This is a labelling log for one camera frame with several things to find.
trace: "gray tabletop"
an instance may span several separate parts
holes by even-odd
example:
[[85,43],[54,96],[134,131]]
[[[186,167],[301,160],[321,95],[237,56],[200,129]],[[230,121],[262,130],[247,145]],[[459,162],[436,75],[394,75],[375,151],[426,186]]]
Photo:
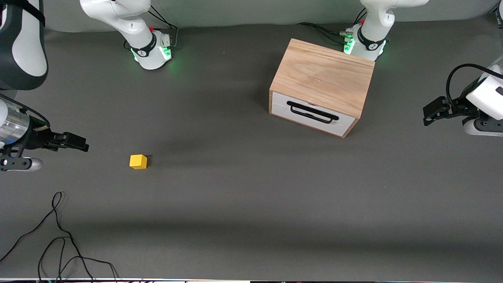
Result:
[[[43,170],[1,175],[0,252],[61,190],[64,228],[122,277],[502,281],[503,139],[468,136],[461,118],[422,123],[450,70],[501,55],[497,33],[494,16],[397,23],[362,119],[341,139],[267,113],[290,38],[330,46],[309,27],[183,29],[155,71],[117,32],[50,32],[47,81],[18,99],[91,150],[29,152]],[[452,92],[477,76],[459,71]],[[129,168],[131,154],[151,155],[150,167]],[[1,277],[36,276],[61,235],[50,219]]]

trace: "drawer front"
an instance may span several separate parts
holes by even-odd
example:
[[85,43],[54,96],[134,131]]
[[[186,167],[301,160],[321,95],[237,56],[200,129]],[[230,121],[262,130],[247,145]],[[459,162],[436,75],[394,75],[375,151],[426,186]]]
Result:
[[[300,112],[300,113],[305,112],[305,111],[302,111],[302,109],[298,109],[298,110],[299,110],[298,112]],[[348,128],[349,128],[348,126],[337,124],[334,121],[327,123],[328,121],[330,121],[329,118],[326,118],[321,115],[317,115],[315,113],[309,114],[309,115],[311,115],[312,117],[318,118],[320,120],[323,120],[323,122],[319,121],[319,120],[315,120],[312,117],[306,117],[306,116],[302,116],[300,114],[294,113],[294,112],[292,112],[292,107],[288,106],[288,105],[283,106],[283,105],[280,105],[277,103],[273,103],[271,112],[274,115],[278,115],[280,117],[284,117],[289,120],[298,122],[300,124],[310,126],[310,127],[316,128],[316,129],[320,129],[320,130],[323,130],[323,131],[326,131],[326,132],[329,132],[331,134],[338,135],[338,136],[343,136],[346,133],[346,131],[348,131]]]
[[295,99],[293,97],[289,97],[289,96],[286,96],[286,95],[282,95],[282,94],[279,94],[277,92],[273,92],[273,105],[276,103],[276,104],[279,104],[281,106],[290,108],[290,105],[288,105],[289,101],[291,103],[298,103],[300,105],[307,106],[309,108],[316,109],[318,111],[322,111],[322,112],[325,112],[325,113],[328,113],[328,114],[336,115],[337,117],[339,117],[338,120],[334,120],[333,121],[336,124],[340,124],[340,125],[349,127],[355,121],[355,119],[353,117],[347,116],[347,115],[339,113],[337,111],[326,109],[324,107],[317,106],[317,105],[312,105],[312,104],[309,104],[309,103],[307,103],[305,101],[302,101],[302,100],[299,100],[299,99]]

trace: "white wall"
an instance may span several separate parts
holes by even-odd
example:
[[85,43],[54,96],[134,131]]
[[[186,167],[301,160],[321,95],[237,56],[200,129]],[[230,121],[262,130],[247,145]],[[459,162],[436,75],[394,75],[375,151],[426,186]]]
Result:
[[[430,0],[423,7],[395,10],[398,21],[461,20],[486,14],[499,0]],[[349,23],[362,9],[358,0],[152,0],[179,27],[243,24]],[[111,28],[88,18],[78,0],[45,0],[47,27],[66,32]],[[154,27],[164,27],[146,14]]]

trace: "black drawer handle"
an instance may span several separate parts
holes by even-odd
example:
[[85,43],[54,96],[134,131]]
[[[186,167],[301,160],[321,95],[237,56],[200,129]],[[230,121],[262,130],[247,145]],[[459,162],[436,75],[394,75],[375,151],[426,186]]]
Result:
[[[314,108],[302,105],[300,103],[296,103],[296,102],[293,102],[293,101],[288,101],[286,104],[290,106],[290,111],[292,111],[293,113],[301,115],[301,116],[304,116],[304,117],[307,117],[307,118],[311,118],[313,120],[316,120],[316,121],[319,121],[319,122],[322,122],[322,123],[325,123],[325,124],[330,124],[330,123],[332,123],[332,121],[339,120],[339,117],[336,116],[336,115],[333,115],[333,114],[330,114],[330,113],[326,113],[326,112],[320,111],[318,109],[314,109]],[[323,119],[318,118],[316,116],[313,116],[313,115],[311,115],[309,113],[304,113],[304,112],[297,111],[297,110],[293,109],[294,107],[302,109],[304,111],[309,111],[309,112],[314,113],[316,115],[323,116],[323,117],[325,117],[327,119],[330,119],[330,120],[323,120]]]

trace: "wooden box with drawer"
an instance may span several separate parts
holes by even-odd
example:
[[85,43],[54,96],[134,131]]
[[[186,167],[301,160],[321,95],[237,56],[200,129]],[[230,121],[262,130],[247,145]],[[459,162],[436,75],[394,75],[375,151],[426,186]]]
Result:
[[346,137],[362,114],[374,62],[292,39],[269,89],[269,112]]

